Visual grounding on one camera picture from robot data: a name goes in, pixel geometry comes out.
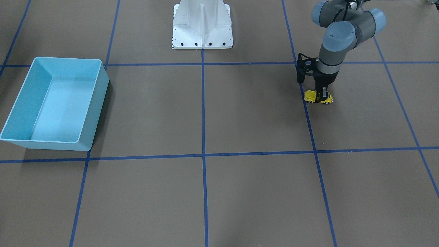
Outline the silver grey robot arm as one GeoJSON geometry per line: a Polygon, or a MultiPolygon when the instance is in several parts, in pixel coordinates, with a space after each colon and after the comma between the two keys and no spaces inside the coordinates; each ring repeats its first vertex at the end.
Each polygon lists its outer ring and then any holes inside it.
{"type": "Polygon", "coordinates": [[[317,103],[331,103],[328,86],[335,81],[347,53],[386,25],[386,17],[380,9],[360,12],[363,3],[363,0],[326,0],[312,9],[312,21],[326,30],[319,54],[311,60],[315,81],[312,92],[317,103]]]}

